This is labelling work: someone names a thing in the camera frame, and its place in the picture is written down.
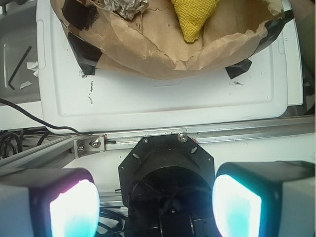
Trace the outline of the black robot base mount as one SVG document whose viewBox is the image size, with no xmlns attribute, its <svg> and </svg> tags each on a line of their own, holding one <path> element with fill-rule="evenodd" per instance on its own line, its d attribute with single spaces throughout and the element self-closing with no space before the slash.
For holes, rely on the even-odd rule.
<svg viewBox="0 0 316 237">
<path fill-rule="evenodd" d="M 214 158 L 186 134 L 143 137 L 118 167 L 126 237 L 216 237 Z"/>
</svg>

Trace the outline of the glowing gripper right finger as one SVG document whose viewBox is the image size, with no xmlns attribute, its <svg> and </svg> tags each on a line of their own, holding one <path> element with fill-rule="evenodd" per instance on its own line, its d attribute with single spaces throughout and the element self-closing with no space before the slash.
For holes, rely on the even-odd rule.
<svg viewBox="0 0 316 237">
<path fill-rule="evenodd" d="M 212 207 L 223 237 L 313 237 L 316 166 L 307 161 L 226 162 Z"/>
</svg>

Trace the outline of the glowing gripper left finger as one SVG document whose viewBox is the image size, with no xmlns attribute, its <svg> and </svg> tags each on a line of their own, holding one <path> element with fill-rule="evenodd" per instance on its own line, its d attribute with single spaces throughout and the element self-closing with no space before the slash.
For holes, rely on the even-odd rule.
<svg viewBox="0 0 316 237">
<path fill-rule="evenodd" d="M 100 198 L 84 168 L 2 168 L 2 237 L 93 237 Z"/>
</svg>

